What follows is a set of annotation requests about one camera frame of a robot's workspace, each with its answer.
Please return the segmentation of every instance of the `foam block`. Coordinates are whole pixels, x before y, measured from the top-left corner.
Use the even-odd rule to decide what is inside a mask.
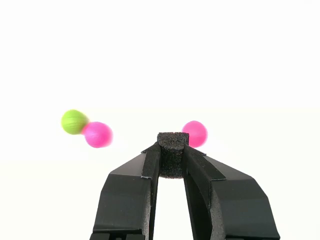
[[[181,179],[181,161],[185,144],[189,144],[189,134],[184,132],[160,132],[157,142],[161,147],[160,177]]]

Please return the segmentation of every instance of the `ball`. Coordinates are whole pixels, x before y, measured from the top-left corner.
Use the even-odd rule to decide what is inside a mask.
[[[88,123],[82,134],[86,142],[93,148],[103,148],[111,144],[113,132],[109,126],[102,122],[94,121]]]
[[[188,122],[184,125],[182,132],[189,134],[189,146],[192,148],[202,146],[208,138],[206,127],[198,121]]]
[[[61,125],[68,134],[75,135],[81,133],[88,121],[86,115],[72,109],[64,113],[61,119]]]

